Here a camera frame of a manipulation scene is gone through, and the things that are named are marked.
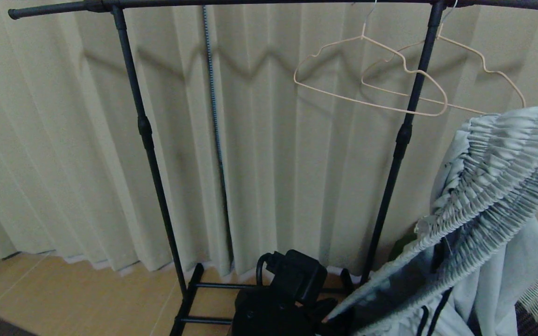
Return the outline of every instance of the black clothes rack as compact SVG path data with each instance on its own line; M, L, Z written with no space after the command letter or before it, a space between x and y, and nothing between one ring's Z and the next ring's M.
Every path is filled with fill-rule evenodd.
M166 6L202 6L202 5L235 5L235 4L286 4L286 3L315 3L315 2L350 2L350 0L84 0L80 2L68 2L64 4L54 4L22 9L10 9L8 11L9 17L12 19L20 19L22 17L47 15L55 13L68 13L75 11L91 11L96 13L111 13L115 20L115 26L118 30L120 37L120 44L124 55L124 61L126 62L126 70L128 72L128 80L130 81L130 87L134 97L134 104L136 106L137 113L137 127L142 137L142 141L147 151L147 158L151 168L151 174L155 185L156 195L159 201L159 206L162 211L163 224L167 232L167 239L171 248L171 254L176 266L177 280L179 281L180 290L182 292L182 306L180 307L173 328L171 329L171 336L179 336L184 331L186 323L210 323L219 325L230 325L231 319L222 319L217 317L197 317L190 316L190 308L196 296L196 291L201 287L211 287L220 289L243 289L252 287L252 285L236 285L236 284L221 284L221 283L205 283L201 282L203 275L202 264L197 264L194 268L194 274L188 285L184 278L184 272L180 262L179 253L177 251L176 238L173 234L173 228L171 226L171 218L169 210L167 208L167 202L165 194L163 192L163 183L161 175L159 173L159 166L156 161L156 155L154 150L154 144L152 139L151 124L145 113L143 106L141 89L138 85L138 79L136 76L136 69L132 53L130 51L130 42L128 40L128 32L126 30L126 20L124 19L123 10L126 8L136 7L166 7ZM441 16L446 7L455 6L457 8L467 7L473 5L482 6L497 6L497 7L513 7L523 9L535 9L538 10L538 0L379 0L379 2L403 2L403 3L421 3L431 4L431 14L429 15L429 21L427 24L427 34L425 37L425 43L420 56L420 62L418 65L419 70L427 71L429 67L429 60L431 59L431 53L433 51L433 45L435 44L437 28L441 21ZM421 90L423 88L423 82L425 77L421 74L417 74L414 79L414 85L412 87L412 93L408 102L408 111L415 111L418 105L418 98L420 97ZM393 152L393 162L391 164L389 176L387 177L386 188L383 193L382 203L377 215L375 228L371 238L371 244L367 255L367 260L363 268L361 282L365 282L368 279L369 271L371 270L375 258L376 248L379 242L379 238L383 229L383 223L387 215L387 209L391 201L391 195L396 184L397 174L402 164L402 159L406 152L406 147L410 142L412 136L412 120L414 114L407 113L404 121L397 133L396 146ZM348 270L344 269L340 274L343 289L326 288L324 292L343 292L349 294L353 290L353 284L350 280L350 274Z

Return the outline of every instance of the beige curtain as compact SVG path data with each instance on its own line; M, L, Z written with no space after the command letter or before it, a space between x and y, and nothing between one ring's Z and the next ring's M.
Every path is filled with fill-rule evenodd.
M0 1L0 257L56 250L107 260L115 270L171 261L117 31L109 14L13 21ZM145 108L185 268L252 268L267 251L298 249L358 273L365 259L402 113L297 87L297 64L321 45L357 36L371 4L211 6L209 24L227 189L224 215L200 7L126 9ZM424 38L430 6L378 4L375 40L399 48ZM538 12L468 7L444 35L482 51L538 105ZM416 68L420 47L406 52ZM310 83L405 108L406 98L361 88L384 51L361 43L326 50L302 68ZM450 102L503 112L520 107L480 60L444 42L429 72ZM401 62L372 83L410 92ZM426 84L425 96L439 98ZM436 112L437 105L419 104ZM427 214L443 153L467 112L417 117L380 242Z

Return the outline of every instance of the wire hanger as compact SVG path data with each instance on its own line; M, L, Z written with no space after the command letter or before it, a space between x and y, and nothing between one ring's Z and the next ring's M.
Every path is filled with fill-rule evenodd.
M482 65L482 70L484 72L486 72L487 74L498 74L500 76L502 76L504 79L506 79L506 81L512 86L512 88L514 89L514 91L516 91L516 93L518 94L518 97L520 97L520 100L523 104L523 108L527 107L527 103L526 103L526 100L524 98L524 95L523 93L520 91L520 89L516 86L516 84L512 81L512 79L510 79L510 77L508 77L508 75L504 74L503 72L501 71L491 71L491 70L488 70L487 69L487 65L485 63L485 56L478 50L476 49L473 49L467 45L464 45L464 44L461 44L457 41L454 41L454 40L451 40L450 38L447 38L445 36L442 36L441 34L441 31L444 27L444 21L446 21L447 17L452 13L452 11L454 11L455 7L457 6L458 4L458 0L455 0L455 3L454 3L454 7L452 7L450 9L450 11L448 13L446 13L446 16L443 17L443 19L441 20L441 24L439 26L439 29L437 31L437 37L436 37L436 41L437 40L442 40L442 41L446 41L448 43L451 43L451 44L454 44L454 45L457 45L458 47L461 47L463 49L467 49L468 51L476 54L477 56L479 56L481 58L481 65ZM404 49L408 49L410 47L414 47L415 45L420 45L420 44L423 44L425 41L422 40L422 41L419 41L417 43L413 43L413 44L410 44L410 45L406 45L406 47L402 47L401 49L398 49L397 51L402 51ZM361 82L363 83L363 85L365 86L368 86L368 87L371 87L372 89L378 89L380 91L383 91L383 92L387 92L387 93L393 93L393 94L397 94L398 96L405 96L405 97L409 97L410 95L409 94L406 94L406 93L401 93L401 92L396 92L396 91L391 91L391 90L387 90L387 89L383 89L381 87L377 87L375 85L370 85L368 83L365 83L365 74L367 73L367 71L369 69L371 69L373 66L375 66L376 64L380 63L380 62L390 62L392 59L393 59L394 56L391 56L390 59L381 59L381 60L378 60L377 62L371 64L370 66L368 66L362 73L362 77L361 77ZM463 106L459 106L459 105L453 105L453 104L447 104L447 102L444 100L444 102L440 102L439 100L434 100L434 99L429 99L429 98L423 98L423 97L420 97L419 98L420 100L424 100L425 102L432 102L432 103L436 103L436 104L444 104L444 105L447 105L451 108L457 108L457 109L461 109L461 110L464 110L464 111L469 111L469 112L474 112L474 113L478 113L478 114L488 114L487 112L483 112L483 111L478 111L476 109L471 109L471 108L465 108Z
M333 97L337 97L337 98L341 98L341 99L345 99L345 100L348 100L350 102L355 102L355 103L359 103L359 104L363 104L363 105L369 105L369 106L373 106L373 107L377 107L377 108L382 108L382 109L388 109L388 110L391 110L391 111L397 111L397 112L404 112L404 113L412 113L412 114L417 114L417 115L424 115L424 116L427 116L427 117L437 117L438 115L442 115L443 113L446 112L447 108L448 108L448 96L446 94L446 92L444 91L444 89L441 88L441 86L435 81L435 79L433 79L433 77L431 77L429 74L427 74L425 71L422 71L422 70L408 70L408 66L406 66L406 57L404 57L404 55L402 55L401 53L399 53L398 51L390 48L390 47L387 47L387 45L384 45L382 43L379 43L375 40L372 40L371 38L367 37L365 35L365 32L367 30L367 21L368 21L368 18L369 18L369 15L371 15L371 13L373 13L373 11L375 10L375 6L376 6L376 3L377 1L375 0L375 3L373 4L373 7L371 9L371 11L369 12L369 14L367 15L367 17L365 18L365 22L363 23L362 25L362 34L360 34L359 36L357 37L352 37L352 38L347 38L345 40L341 40L341 41L337 41L337 42L333 42L333 43L330 43L330 44L326 44L326 45L323 45L323 47L321 47L319 49L319 51L316 53L316 54L311 54L311 55L308 55L302 62L300 62L300 64L298 64L298 66L296 67L296 70L294 71L294 82L297 83L298 85L301 85L301 86L304 86L308 89L311 89L311 90L314 90L314 91L318 91L320 93L324 93L324 94L328 94L329 96L333 96ZM391 53L393 53L394 55L397 55L399 56L401 59L402 59L402 62L403 62L403 66L404 66L404 72L406 72L406 74L421 74L421 75L424 75L427 79L429 79L429 81L431 81L433 84L435 84L435 86L437 87L437 89L439 89L439 91L441 92L443 98L444 98L444 101L443 101L443 105L444 107L441 109L441 111L439 111L438 113L423 113L423 112L416 112L416 111L408 111L407 109L399 109L399 108L392 108L390 106L384 106L384 105L379 105L379 104L373 104L373 103L370 103L370 102L365 102L365 101L362 101L362 100L358 100L358 99L354 99L354 98L349 98L349 97L346 97L346 96L342 96L342 95L339 95L339 94L335 94L335 93L331 93L331 92L328 92L328 91L325 91L325 90L321 90L321 89L318 89L316 87L312 87L310 85L307 85L307 84L304 84L304 83L301 83L297 80L297 73L298 73L298 70L300 69L300 67L302 66L302 64L304 64L308 59L310 58L316 58L318 57L319 55L321 55L321 52L323 51L323 49L326 49L328 47L331 47L331 46L334 46L334 45L337 45L337 44L342 44L342 43L346 43L346 42L351 42L351 41L355 41L355 40L366 40L366 41L369 41L370 43L372 44L375 44L377 45L378 47L382 47L383 49L386 49L388 51L390 51Z

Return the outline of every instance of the floor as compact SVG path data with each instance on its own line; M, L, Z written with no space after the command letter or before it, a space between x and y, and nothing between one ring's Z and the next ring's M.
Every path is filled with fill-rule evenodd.
M87 261L16 255L0 261L0 317L40 336L168 336L182 299L175 269L131 268L122 275L110 268L95 270ZM209 269L203 281L222 280ZM337 276L327 278L326 287L340 286ZM236 294L199 289L191 315L231 317ZM228 329L188 323L184 336L224 336Z

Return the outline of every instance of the light blue fabric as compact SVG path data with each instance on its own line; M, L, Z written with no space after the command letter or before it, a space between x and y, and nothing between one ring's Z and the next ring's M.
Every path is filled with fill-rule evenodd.
M538 107L467 121L446 153L431 204L418 239L329 318L355 306L356 335L414 336L421 307L431 320L442 292L454 287L436 335L515 335L514 303L538 278ZM430 274L432 247L444 237L451 255Z

